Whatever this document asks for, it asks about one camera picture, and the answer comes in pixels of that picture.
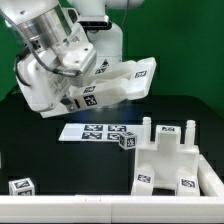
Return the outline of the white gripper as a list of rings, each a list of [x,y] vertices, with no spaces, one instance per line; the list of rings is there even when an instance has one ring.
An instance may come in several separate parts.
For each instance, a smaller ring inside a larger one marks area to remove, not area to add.
[[[43,118],[76,112],[79,80],[45,70],[32,55],[15,62],[17,81],[30,109]]]

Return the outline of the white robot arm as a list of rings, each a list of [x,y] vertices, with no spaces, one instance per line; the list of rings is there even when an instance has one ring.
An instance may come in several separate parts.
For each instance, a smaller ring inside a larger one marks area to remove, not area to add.
[[[42,117],[145,96],[133,91],[140,64],[122,60],[122,29],[106,14],[144,0],[0,0],[0,16],[24,43],[14,71],[31,110]]]

